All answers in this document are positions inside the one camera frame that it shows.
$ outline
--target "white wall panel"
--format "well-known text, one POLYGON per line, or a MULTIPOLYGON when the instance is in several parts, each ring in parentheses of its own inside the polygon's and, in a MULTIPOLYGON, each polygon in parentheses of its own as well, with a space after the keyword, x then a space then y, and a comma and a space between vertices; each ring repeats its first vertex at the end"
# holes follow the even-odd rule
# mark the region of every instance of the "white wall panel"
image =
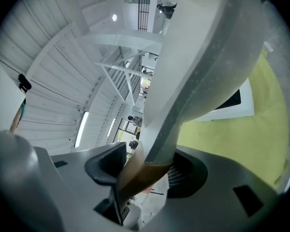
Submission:
MULTIPOLYGON (((0 30, 0 66, 16 83, 20 73, 33 72, 28 75, 32 89, 26 94, 24 117, 16 133, 33 146, 46 148, 51 155, 75 150, 73 145, 84 109, 105 75, 100 66, 93 64, 101 60, 94 59, 100 58, 101 53, 93 52, 97 48, 90 44, 82 46, 87 47, 85 50, 79 45, 74 22, 67 23, 77 17, 67 20, 68 14, 63 14, 63 8, 58 6, 60 1, 19 0, 0 30)), ((119 58, 122 54, 118 48, 107 61, 119 58)), ((118 79, 121 72, 112 74, 118 79)), ((93 97, 77 150, 100 145, 121 108, 118 93, 108 78, 93 97)))

